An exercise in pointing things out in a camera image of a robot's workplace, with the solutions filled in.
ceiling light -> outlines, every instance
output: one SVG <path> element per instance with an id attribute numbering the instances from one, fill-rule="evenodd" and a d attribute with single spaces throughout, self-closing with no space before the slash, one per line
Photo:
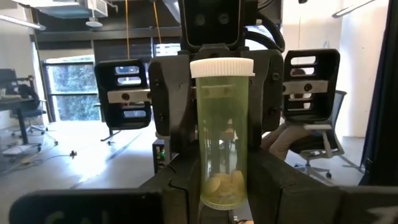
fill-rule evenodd
<path id="1" fill-rule="evenodd" d="M 30 28 L 37 29 L 37 30 L 45 30 L 45 26 L 43 26 L 43 25 L 34 24 L 31 22 L 23 21 L 23 20 L 16 19 L 16 18 L 10 17 L 10 16 L 0 15 L 0 21 L 11 22 L 13 24 L 17 24 L 17 25 L 24 26 L 24 27 L 30 27 Z"/>
<path id="2" fill-rule="evenodd" d="M 335 18 L 335 19 L 340 18 L 341 16 L 345 16 L 345 15 L 351 13 L 352 11 L 357 10 L 357 9 L 359 9 L 360 7 L 365 6 L 365 5 L 367 5 L 367 4 L 371 3 L 371 2 L 374 2 L 374 1 L 375 1 L 375 0 L 370 0 L 370 1 L 367 1 L 367 2 L 362 3 L 362 4 L 357 4 L 357 5 L 348 6 L 348 7 L 344 8 L 344 9 L 342 9 L 342 10 L 340 10 L 340 11 L 334 13 L 334 14 L 331 15 L 331 16 L 332 16 L 333 18 Z"/>
<path id="3" fill-rule="evenodd" d="M 89 21 L 86 22 L 86 26 L 92 27 L 92 28 L 99 28 L 102 27 L 102 23 L 98 22 L 98 19 L 95 17 L 89 18 Z"/>

floor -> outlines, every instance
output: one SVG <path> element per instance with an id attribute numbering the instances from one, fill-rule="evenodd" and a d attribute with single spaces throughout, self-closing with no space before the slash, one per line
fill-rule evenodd
<path id="1" fill-rule="evenodd" d="M 154 124 L 141 130 L 122 131 L 113 138 L 112 146 L 100 141 L 108 133 L 106 125 L 100 122 L 56 123 L 49 129 L 48 136 L 29 136 L 30 142 L 43 143 L 40 153 L 31 149 L 14 163 L 0 157 L 0 224 L 7 223 L 9 208 L 17 198 L 35 190 L 134 188 L 154 174 Z M 50 136 L 59 142 L 58 146 L 54 146 Z M 12 142 L 10 131 L 0 132 L 2 148 Z M 345 158 L 359 164 L 363 139 L 341 138 L 341 143 Z M 71 151 L 77 152 L 74 159 L 69 156 Z M 289 153 L 287 162 L 304 161 Z M 312 166 L 331 169 L 335 184 L 356 185 L 361 173 L 343 167 L 345 164 L 339 157 L 312 162 Z M 235 214 L 239 219 L 250 218 L 248 204 Z"/>

white pill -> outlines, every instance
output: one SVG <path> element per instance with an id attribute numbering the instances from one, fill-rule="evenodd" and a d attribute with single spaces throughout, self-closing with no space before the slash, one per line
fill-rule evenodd
<path id="1" fill-rule="evenodd" d="M 216 192 L 221 185 L 221 180 L 217 177 L 212 177 L 208 179 L 205 183 L 205 193 L 206 194 L 212 194 Z"/>
<path id="2" fill-rule="evenodd" d="M 232 172 L 232 184 L 236 190 L 244 189 L 244 179 L 241 171 L 236 170 Z"/>
<path id="3" fill-rule="evenodd" d="M 231 182 L 232 183 L 232 177 L 229 174 L 219 173 L 219 174 L 215 174 L 214 177 L 220 178 L 220 180 L 222 182 Z"/>

pants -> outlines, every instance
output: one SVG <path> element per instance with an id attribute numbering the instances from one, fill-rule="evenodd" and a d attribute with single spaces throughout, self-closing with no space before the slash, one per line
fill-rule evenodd
<path id="1" fill-rule="evenodd" d="M 281 124 L 275 131 L 267 134 L 261 141 L 261 148 L 269 150 L 269 152 L 281 160 L 285 160 L 290 145 L 301 138 L 311 135 L 312 132 L 306 130 L 301 125 Z"/>

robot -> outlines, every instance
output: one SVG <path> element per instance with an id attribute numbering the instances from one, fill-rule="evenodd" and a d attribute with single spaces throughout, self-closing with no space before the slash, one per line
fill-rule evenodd
<path id="1" fill-rule="evenodd" d="M 254 60 L 248 115 L 248 200 L 254 223 L 394 223 L 398 190 L 382 187 L 330 187 L 300 173 L 259 148 L 261 135 L 279 125 L 280 108 L 291 121 L 326 120 L 333 106 L 340 55 L 333 49 L 295 50 L 282 57 L 278 28 L 257 13 L 255 0 L 179 0 L 181 51 L 153 58 L 149 84 L 139 60 L 101 62 L 95 67 L 99 98 L 112 129 L 139 129 L 152 117 L 157 133 L 170 138 L 177 152 L 164 169 L 138 189 L 46 190 L 17 200 L 10 223 L 234 223 L 233 211 L 212 210 L 200 203 L 200 153 L 195 81 L 189 63 L 217 57 Z M 265 25 L 275 42 L 244 26 Z M 244 40 L 268 50 L 250 51 Z M 292 64 L 293 58 L 314 56 L 313 63 Z M 117 84 L 114 68 L 136 66 L 141 82 Z M 314 68 L 310 77 L 293 77 L 295 68 Z M 314 105 L 297 111 L 291 94 L 311 93 Z M 126 117 L 125 111 L 143 116 Z"/>

